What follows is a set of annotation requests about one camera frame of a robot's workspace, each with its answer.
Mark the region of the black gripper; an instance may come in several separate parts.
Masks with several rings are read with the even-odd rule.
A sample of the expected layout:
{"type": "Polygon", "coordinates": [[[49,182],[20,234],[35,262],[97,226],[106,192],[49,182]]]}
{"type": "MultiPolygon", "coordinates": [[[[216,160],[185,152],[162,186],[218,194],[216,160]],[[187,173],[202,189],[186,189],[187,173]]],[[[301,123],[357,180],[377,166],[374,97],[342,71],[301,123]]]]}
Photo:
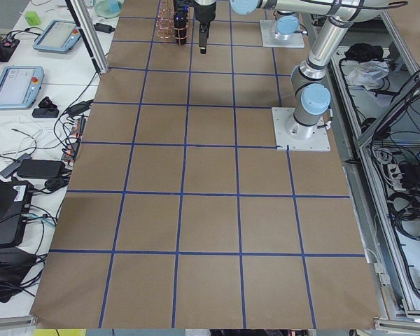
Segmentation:
{"type": "Polygon", "coordinates": [[[195,1],[195,19],[199,22],[199,51],[203,55],[207,53],[210,26],[215,17],[216,0],[195,1]]]}

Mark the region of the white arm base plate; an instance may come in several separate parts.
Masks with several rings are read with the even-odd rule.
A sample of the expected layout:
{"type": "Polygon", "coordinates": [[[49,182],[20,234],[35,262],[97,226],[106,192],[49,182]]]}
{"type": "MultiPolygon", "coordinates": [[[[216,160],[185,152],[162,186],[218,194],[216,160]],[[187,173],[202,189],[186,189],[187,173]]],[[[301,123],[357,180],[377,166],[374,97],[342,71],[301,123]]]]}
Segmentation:
{"type": "Polygon", "coordinates": [[[296,17],[281,17],[278,20],[261,20],[262,46],[268,48],[304,48],[305,42],[296,17]]]}
{"type": "Polygon", "coordinates": [[[320,116],[316,125],[303,126],[294,119],[295,108],[273,107],[272,120],[278,151],[329,152],[325,122],[320,116]]]}

